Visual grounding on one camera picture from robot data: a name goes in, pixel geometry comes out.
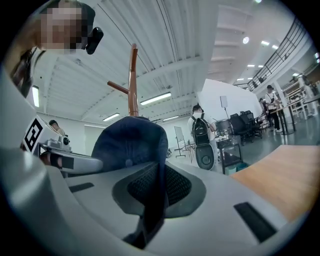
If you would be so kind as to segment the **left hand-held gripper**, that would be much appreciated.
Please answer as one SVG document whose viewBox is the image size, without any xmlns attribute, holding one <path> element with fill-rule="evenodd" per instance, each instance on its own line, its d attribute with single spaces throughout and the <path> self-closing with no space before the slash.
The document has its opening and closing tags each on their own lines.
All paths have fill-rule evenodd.
<svg viewBox="0 0 320 256">
<path fill-rule="evenodd" d="M 36 116 L 29 124 L 23 145 L 28 152 L 39 157 L 46 165 L 54 166 L 66 173 L 97 173 L 103 162 L 83 154 L 72 153 L 70 140 Z"/>
</svg>

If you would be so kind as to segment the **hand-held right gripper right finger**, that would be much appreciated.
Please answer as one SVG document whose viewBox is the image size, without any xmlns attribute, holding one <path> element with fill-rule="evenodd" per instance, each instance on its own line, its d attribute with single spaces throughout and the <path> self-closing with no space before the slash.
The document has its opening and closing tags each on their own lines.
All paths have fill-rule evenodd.
<svg viewBox="0 0 320 256">
<path fill-rule="evenodd" d="M 183 163 L 166 163 L 185 175 L 199 178 L 206 195 L 191 214 L 167 218 L 148 251 L 247 251 L 259 244 L 234 206 L 250 203 L 275 230 L 288 223 L 285 216 L 271 203 L 234 178 Z"/>
</svg>

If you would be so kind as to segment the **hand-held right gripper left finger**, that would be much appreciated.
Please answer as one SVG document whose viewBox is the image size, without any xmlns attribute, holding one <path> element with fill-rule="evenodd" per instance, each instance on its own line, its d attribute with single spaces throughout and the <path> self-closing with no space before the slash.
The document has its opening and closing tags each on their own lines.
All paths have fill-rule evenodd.
<svg viewBox="0 0 320 256">
<path fill-rule="evenodd" d="M 160 230 L 157 162 L 65 179 L 78 203 L 117 238 L 150 241 Z"/>
</svg>

